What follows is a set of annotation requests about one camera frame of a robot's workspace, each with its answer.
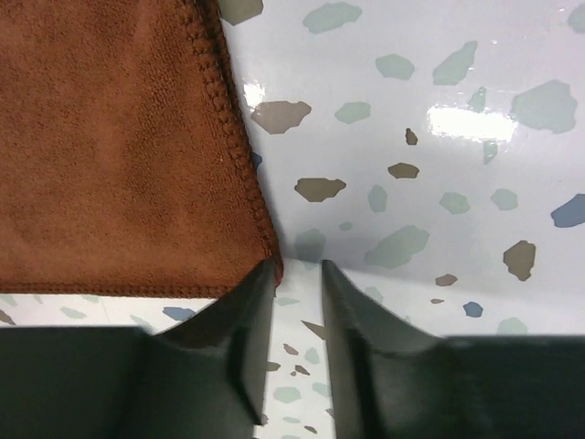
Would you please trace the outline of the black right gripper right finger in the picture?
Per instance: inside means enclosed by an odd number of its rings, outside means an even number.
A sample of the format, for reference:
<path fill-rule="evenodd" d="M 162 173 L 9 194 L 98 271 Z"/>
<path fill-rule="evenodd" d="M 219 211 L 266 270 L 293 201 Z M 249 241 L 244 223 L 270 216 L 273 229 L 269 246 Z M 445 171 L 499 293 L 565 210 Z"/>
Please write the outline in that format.
<path fill-rule="evenodd" d="M 581 336 L 435 337 L 321 265 L 339 438 L 581 438 Z"/>

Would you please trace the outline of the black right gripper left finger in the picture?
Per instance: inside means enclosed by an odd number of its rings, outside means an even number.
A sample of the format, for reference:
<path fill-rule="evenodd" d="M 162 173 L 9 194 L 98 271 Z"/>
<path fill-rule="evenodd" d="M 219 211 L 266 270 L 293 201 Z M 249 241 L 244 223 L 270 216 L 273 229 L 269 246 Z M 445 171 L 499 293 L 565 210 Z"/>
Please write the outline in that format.
<path fill-rule="evenodd" d="M 261 424 L 273 261 L 159 334 L 5 327 L 4 438 L 250 438 Z"/>

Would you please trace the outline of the brown towel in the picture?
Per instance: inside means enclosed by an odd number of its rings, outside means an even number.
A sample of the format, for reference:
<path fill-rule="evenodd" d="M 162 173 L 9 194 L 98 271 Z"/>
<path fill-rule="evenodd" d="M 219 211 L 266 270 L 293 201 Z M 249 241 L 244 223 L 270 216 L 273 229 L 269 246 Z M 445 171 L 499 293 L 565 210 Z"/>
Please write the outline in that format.
<path fill-rule="evenodd" d="M 281 280 L 215 1 L 1 4 L 1 289 Z"/>

